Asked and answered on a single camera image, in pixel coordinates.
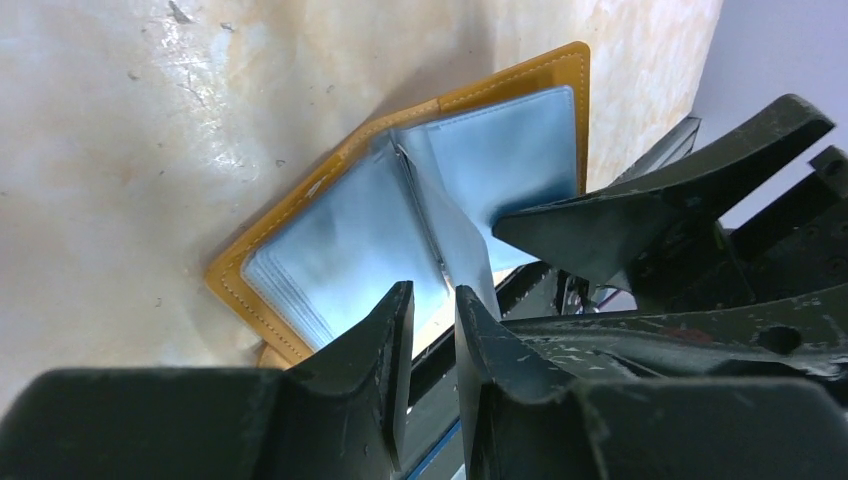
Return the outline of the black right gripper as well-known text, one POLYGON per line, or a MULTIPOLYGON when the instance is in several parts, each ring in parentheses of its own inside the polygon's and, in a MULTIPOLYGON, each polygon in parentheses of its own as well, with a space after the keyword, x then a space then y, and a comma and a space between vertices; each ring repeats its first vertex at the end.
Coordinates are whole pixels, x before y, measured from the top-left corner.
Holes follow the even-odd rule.
POLYGON ((578 378, 706 376, 778 364, 844 379, 846 153, 821 151, 809 175, 741 227, 716 224, 834 127, 813 104, 785 94, 668 166, 500 217, 497 239, 592 282, 631 286, 639 310, 665 313, 506 327, 578 378))

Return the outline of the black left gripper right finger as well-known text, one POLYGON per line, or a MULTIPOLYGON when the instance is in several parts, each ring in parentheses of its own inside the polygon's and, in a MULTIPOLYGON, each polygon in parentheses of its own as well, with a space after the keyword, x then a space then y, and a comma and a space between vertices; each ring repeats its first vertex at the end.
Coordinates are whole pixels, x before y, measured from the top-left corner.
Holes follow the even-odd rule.
POLYGON ((843 479, 847 375, 785 365, 689 377, 578 378, 597 479, 843 479))

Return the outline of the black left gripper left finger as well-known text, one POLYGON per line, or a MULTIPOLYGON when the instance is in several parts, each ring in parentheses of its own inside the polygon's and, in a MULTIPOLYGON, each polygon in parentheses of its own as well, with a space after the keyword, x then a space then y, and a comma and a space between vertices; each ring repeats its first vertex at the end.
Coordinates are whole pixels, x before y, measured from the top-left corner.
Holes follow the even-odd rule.
POLYGON ((402 465, 413 285, 276 368, 57 369, 1 422, 5 479, 388 479, 402 465))

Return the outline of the yellow leather card holder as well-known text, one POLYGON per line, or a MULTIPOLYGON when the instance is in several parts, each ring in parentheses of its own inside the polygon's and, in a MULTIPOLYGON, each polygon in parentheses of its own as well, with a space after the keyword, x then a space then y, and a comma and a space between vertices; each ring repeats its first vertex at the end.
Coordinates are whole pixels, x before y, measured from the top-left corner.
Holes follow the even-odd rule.
POLYGON ((294 366, 398 281, 415 330, 532 255, 496 220, 586 188, 591 51, 575 41, 362 124, 209 266, 208 288, 294 366))

